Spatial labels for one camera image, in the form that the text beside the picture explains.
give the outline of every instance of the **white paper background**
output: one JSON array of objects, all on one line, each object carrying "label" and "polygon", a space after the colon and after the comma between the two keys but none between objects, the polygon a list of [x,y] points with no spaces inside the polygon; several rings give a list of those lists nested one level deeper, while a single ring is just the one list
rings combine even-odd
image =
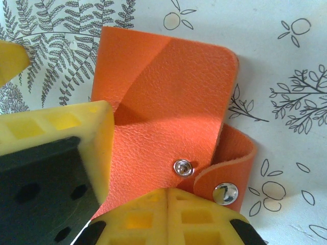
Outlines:
[{"label": "white paper background", "polygon": [[[50,45],[51,41],[49,41],[54,33],[64,35],[66,43],[69,44],[69,48],[75,52],[77,57],[80,57],[76,53],[78,51],[85,52],[88,55],[90,52],[87,53],[87,50],[92,48],[92,44],[85,43],[89,48],[82,49],[80,48],[81,45],[77,46],[79,41],[76,41],[75,37],[89,37],[95,43],[99,42],[97,35],[92,34],[90,31],[96,29],[95,24],[92,24],[92,22],[100,20],[94,14],[94,11],[99,11],[96,4],[103,1],[92,1],[92,7],[86,9],[83,13],[77,11],[80,13],[80,17],[75,17],[78,21],[82,16],[91,16],[90,18],[85,17],[86,21],[81,22],[81,26],[87,24],[91,24],[91,26],[86,26],[85,30],[80,29],[79,32],[71,31],[64,25],[65,23],[72,23],[67,20],[67,17],[70,16],[67,9],[77,10],[68,6],[69,4],[67,5],[65,1],[44,1],[44,5],[49,6],[48,13],[53,13],[53,15],[51,15],[51,23],[44,24],[43,29],[47,29],[58,18],[66,18],[51,30],[43,30],[40,27],[40,23],[42,23],[40,18],[44,20],[46,16],[38,15],[37,12],[44,9],[38,9],[36,5],[39,3],[38,6],[40,6],[42,1],[21,0],[17,2],[22,3],[23,6],[27,4],[28,9],[32,6],[32,11],[27,16],[27,19],[31,20],[28,23],[29,26],[24,26],[22,23],[24,20],[18,19],[21,18],[18,13],[18,3],[8,1],[8,7],[6,8],[6,1],[3,1],[0,4],[2,5],[2,8],[0,8],[0,24],[4,29],[1,30],[0,28],[0,33],[2,35],[6,34],[5,31],[12,28],[12,26],[8,27],[8,23],[6,25],[8,15],[5,18],[6,12],[8,13],[8,10],[10,10],[12,15],[16,16],[13,23],[20,21],[18,23],[20,26],[15,28],[13,35],[18,30],[27,30],[27,32],[29,31],[27,35],[20,32],[16,38],[26,36],[23,39],[30,40],[33,44],[31,39],[37,36],[36,33],[45,33],[45,40],[48,43],[44,41],[44,45],[49,53],[45,54],[46,58],[40,58],[44,65],[41,65],[40,71],[36,73],[30,92],[28,89],[28,71],[22,73],[21,84],[17,77],[12,80],[12,83],[7,84],[0,90],[0,97],[2,97],[0,111],[2,113],[42,108],[42,87],[46,69],[50,68],[47,64],[51,63],[51,50],[56,50],[53,45]],[[327,2],[300,0],[178,0],[178,2],[177,0],[114,0],[113,3],[109,2],[106,1],[105,9],[114,10],[114,13],[107,11],[107,16],[112,18],[112,20],[107,19],[109,20],[109,23],[105,23],[107,26],[117,25],[119,23],[117,20],[123,21],[122,16],[126,14],[122,7],[122,4],[124,4],[127,7],[125,10],[127,10],[128,16],[134,17],[134,19],[130,18],[130,21],[126,18],[126,22],[120,22],[125,27],[226,46],[239,56],[240,72],[235,97],[239,97],[236,102],[242,108],[242,111],[237,109],[236,111],[239,114],[247,114],[247,108],[248,115],[238,115],[237,112],[229,111],[229,115],[234,118],[230,119],[228,123],[248,134],[259,146],[259,153],[249,181],[249,187],[252,188],[253,193],[250,190],[246,193],[241,212],[269,244],[327,244],[327,221],[325,218],[327,214],[327,194],[325,190],[327,184],[325,162],[327,156],[325,150],[327,145],[325,140],[327,110],[324,110],[324,106],[326,106],[324,102],[327,102],[324,100],[327,98],[327,88],[324,88],[325,84],[323,84],[324,81],[327,81],[327,73],[322,74],[319,71],[319,67],[323,72],[323,66],[327,68]],[[89,2],[79,1],[79,9],[83,5],[86,6],[87,3]],[[183,10],[196,11],[186,11],[191,13],[180,14]],[[165,16],[169,13],[175,13],[170,15],[170,17],[174,16],[175,19],[170,23],[164,22]],[[174,30],[165,28],[165,25],[170,29],[176,27],[178,22],[174,21],[178,21],[178,18],[188,21],[184,21],[184,23],[189,27],[181,22]],[[286,23],[284,24],[286,27],[289,26],[290,33],[278,39],[278,36],[288,31],[283,27],[281,21]],[[38,23],[38,26],[30,31],[33,23]],[[11,41],[14,38],[7,36],[5,39]],[[81,66],[86,69],[90,79],[87,79],[80,67],[78,67],[77,72],[82,76],[84,83],[79,80],[72,66],[67,65],[66,69],[63,67],[63,72],[56,69],[59,78],[54,79],[52,88],[45,99],[44,108],[60,105],[61,100],[59,97],[63,96],[60,88],[64,90],[65,96],[69,99],[67,104],[88,101],[93,79],[91,70],[94,69],[95,65],[92,63],[91,58],[87,57],[87,59],[82,60],[83,64]],[[68,63],[65,56],[63,58],[64,62]],[[86,67],[85,61],[91,65],[91,70]],[[73,71],[74,77],[79,81],[79,85],[71,81],[73,91],[69,87],[68,89],[64,88],[61,83],[61,81],[66,81],[66,84],[69,83],[65,75],[70,79],[72,78],[68,68]],[[289,77],[294,76],[295,70],[300,72],[308,70],[304,75],[307,78],[303,80],[306,85],[303,82],[297,82],[300,87],[292,87],[292,85],[296,84]],[[314,81],[316,80],[315,75],[323,75],[319,83]],[[270,96],[273,96],[270,88],[278,92],[276,97],[270,98]],[[278,118],[275,119],[275,113],[272,113],[272,111],[276,109],[271,101],[274,101],[276,106],[282,106],[305,95],[306,97],[299,100],[301,105],[297,110],[295,110],[295,105],[291,111],[290,108],[284,108],[285,111],[279,112]],[[242,103],[245,100],[247,102],[243,107]],[[286,126],[289,120],[297,120],[300,117],[302,119],[298,122]],[[269,122],[255,121],[256,118]],[[306,120],[303,129],[297,128],[297,131],[302,131],[300,134],[294,133],[294,129],[289,129],[290,126],[297,125],[303,120]],[[283,188],[286,191],[285,197],[283,197]]]}]

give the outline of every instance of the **leather strap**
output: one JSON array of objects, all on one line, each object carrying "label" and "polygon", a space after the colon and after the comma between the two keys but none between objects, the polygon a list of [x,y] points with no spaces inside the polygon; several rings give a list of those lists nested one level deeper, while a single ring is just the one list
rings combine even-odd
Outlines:
[{"label": "leather strap", "polygon": [[[94,217],[164,187],[197,191],[210,199],[212,187],[204,188],[202,179],[212,163],[230,157],[233,169],[238,164],[248,168],[238,182],[246,188],[253,158],[238,161],[235,156],[245,156],[249,149],[231,143],[228,149],[235,149],[224,154],[224,146],[216,147],[238,65],[236,55],[224,47],[103,28],[91,100],[107,100],[113,105],[115,136],[109,195]],[[230,134],[236,141],[237,137],[240,142],[250,141],[229,129],[224,127],[219,146],[229,142]],[[194,174],[186,179],[173,170],[174,162],[181,158],[194,167]],[[220,166],[227,169],[225,165],[219,163],[209,171],[214,173],[210,185],[221,183],[215,176],[221,176]],[[240,204],[243,194],[237,200]]]}]

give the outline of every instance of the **orange leather card holder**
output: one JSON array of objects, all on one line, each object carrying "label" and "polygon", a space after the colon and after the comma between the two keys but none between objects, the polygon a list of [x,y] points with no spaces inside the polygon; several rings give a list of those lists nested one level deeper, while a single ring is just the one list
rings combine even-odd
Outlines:
[{"label": "orange leather card holder", "polygon": [[[227,48],[104,27],[92,101],[114,109],[110,191],[94,217],[163,187],[213,200],[221,183],[239,190],[240,211],[256,154],[252,140],[224,124],[238,59]],[[185,159],[193,174],[181,177]]]}]

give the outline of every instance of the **silver rivet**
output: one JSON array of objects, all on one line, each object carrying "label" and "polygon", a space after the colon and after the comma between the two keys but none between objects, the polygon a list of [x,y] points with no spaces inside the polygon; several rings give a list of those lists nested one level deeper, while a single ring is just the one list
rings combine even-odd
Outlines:
[{"label": "silver rivet", "polygon": [[193,173],[193,167],[191,163],[184,159],[179,159],[174,164],[175,172],[182,177],[188,177]]},{"label": "silver rivet", "polygon": [[221,183],[213,191],[214,201],[223,206],[232,204],[238,196],[239,190],[232,183]]}]

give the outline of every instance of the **black dot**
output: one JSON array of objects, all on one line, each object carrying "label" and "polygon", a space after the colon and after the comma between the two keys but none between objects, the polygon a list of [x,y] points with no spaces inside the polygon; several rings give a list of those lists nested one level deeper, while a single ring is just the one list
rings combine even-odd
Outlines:
[{"label": "black dot", "polygon": [[61,231],[59,231],[55,237],[55,242],[60,242],[60,241],[64,240],[71,231],[72,230],[70,227],[66,227],[66,228],[62,229]]},{"label": "black dot", "polygon": [[75,190],[71,194],[71,199],[76,200],[84,196],[87,191],[86,185],[79,185],[75,188]]},{"label": "black dot", "polygon": [[37,183],[31,183],[23,186],[15,196],[15,201],[19,204],[28,202],[39,194],[41,188]]}]

